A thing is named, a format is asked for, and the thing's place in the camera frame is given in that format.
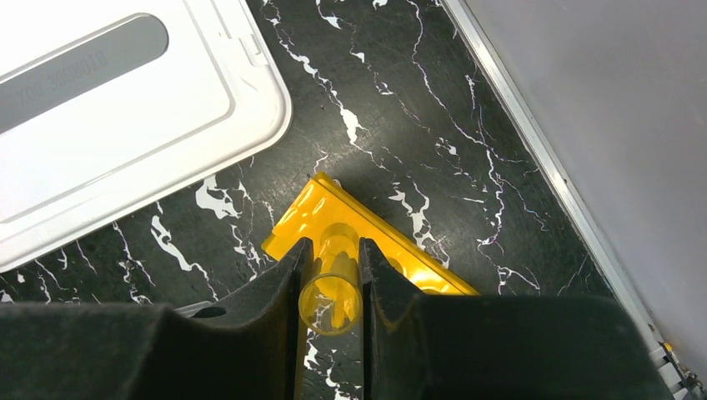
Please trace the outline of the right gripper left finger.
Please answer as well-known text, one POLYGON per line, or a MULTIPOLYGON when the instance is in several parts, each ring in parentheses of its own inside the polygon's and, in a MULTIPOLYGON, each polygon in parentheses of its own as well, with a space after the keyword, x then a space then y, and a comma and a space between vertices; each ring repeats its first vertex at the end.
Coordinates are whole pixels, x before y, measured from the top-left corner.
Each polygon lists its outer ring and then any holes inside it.
POLYGON ((165 305, 1 306, 4 399, 291 399, 296 298, 313 266, 298 240, 273 267, 187 317, 165 305))

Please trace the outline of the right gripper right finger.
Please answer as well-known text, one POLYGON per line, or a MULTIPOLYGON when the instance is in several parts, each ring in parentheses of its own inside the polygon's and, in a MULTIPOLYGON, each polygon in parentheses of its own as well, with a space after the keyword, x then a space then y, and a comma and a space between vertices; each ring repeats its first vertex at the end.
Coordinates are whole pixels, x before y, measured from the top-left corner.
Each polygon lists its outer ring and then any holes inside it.
POLYGON ((433 295, 359 243, 367 399, 669 399, 605 297, 433 295))

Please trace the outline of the clear glass test tube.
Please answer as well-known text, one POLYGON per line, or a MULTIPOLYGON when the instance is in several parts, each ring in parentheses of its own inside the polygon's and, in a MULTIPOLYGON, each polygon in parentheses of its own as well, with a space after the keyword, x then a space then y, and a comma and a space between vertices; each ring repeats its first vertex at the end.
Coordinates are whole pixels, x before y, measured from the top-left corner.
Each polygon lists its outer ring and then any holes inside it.
POLYGON ((336 222, 316 234, 313 244, 313 269, 299 295, 299 316, 312 331, 338 336, 353 328, 363 311, 359 235, 336 222))

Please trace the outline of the yellow test tube rack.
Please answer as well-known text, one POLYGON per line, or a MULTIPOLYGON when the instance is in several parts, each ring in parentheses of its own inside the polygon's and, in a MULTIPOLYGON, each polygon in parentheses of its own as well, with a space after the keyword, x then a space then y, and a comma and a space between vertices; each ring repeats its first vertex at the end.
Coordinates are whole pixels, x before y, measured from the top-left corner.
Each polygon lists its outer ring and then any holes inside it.
MULTIPOLYGON (((303 256, 291 309, 299 315, 315 235, 333 223, 345 223, 359 235, 363 311, 354 327, 362 330, 364 396, 472 398, 476 390, 464 362, 474 347, 465 341, 469 326, 463 319, 473 308, 475 291, 324 173, 307 183, 263 245, 279 261, 303 256)), ((299 318, 301 328, 311 330, 299 318)))

